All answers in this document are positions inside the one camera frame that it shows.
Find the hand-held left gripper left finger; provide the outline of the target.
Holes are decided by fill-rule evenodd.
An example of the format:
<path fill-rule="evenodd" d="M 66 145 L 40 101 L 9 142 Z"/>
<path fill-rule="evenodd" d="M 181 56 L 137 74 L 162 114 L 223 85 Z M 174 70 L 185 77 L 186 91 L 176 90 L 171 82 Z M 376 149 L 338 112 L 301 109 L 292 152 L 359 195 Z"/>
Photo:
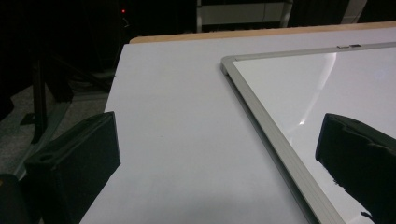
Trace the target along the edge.
<path fill-rule="evenodd" d="M 79 224 L 120 166 L 116 118 L 84 119 L 25 163 L 45 224 Z"/>

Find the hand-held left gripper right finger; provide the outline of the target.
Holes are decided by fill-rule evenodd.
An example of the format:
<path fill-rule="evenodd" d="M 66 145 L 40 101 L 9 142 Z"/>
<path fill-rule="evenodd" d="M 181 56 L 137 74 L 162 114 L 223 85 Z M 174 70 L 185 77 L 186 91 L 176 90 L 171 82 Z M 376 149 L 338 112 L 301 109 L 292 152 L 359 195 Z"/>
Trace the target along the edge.
<path fill-rule="evenodd" d="M 316 160 L 359 202 L 374 224 L 396 224 L 396 139 L 348 117 L 327 113 Z"/>

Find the silver framed whiteboard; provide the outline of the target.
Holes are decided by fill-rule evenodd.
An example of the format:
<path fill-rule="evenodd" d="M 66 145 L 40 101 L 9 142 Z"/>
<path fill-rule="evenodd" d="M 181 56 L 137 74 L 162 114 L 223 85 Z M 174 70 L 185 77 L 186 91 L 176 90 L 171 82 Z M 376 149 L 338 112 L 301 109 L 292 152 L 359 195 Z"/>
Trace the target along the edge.
<path fill-rule="evenodd" d="M 396 139 L 396 42 L 227 56 L 221 69 L 309 220 L 374 224 L 316 148 L 327 113 Z"/>

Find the black tripod stand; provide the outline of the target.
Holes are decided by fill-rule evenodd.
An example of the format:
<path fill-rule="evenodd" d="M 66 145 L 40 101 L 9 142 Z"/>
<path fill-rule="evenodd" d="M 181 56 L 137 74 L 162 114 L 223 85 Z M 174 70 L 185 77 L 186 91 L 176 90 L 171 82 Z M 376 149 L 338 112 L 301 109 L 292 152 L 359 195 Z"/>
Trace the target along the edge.
<path fill-rule="evenodd" d="M 67 81 L 68 75 L 79 77 L 103 92 L 110 92 L 110 84 L 46 46 L 33 45 L 27 49 L 27 52 L 31 67 L 34 101 L 35 131 L 32 144 L 36 144 L 49 127 L 46 89 L 49 89 L 57 102 L 69 103 L 74 93 Z"/>

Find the dark device with red light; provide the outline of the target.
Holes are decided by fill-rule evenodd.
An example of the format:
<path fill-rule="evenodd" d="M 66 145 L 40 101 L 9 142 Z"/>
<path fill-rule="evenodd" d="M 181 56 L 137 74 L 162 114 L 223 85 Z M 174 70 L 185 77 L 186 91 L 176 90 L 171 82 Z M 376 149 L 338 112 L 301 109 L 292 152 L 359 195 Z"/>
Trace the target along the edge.
<path fill-rule="evenodd" d="M 120 16 L 120 27 L 124 41 L 129 43 L 131 39 L 139 36 L 139 22 L 136 10 L 136 0 L 117 0 Z"/>

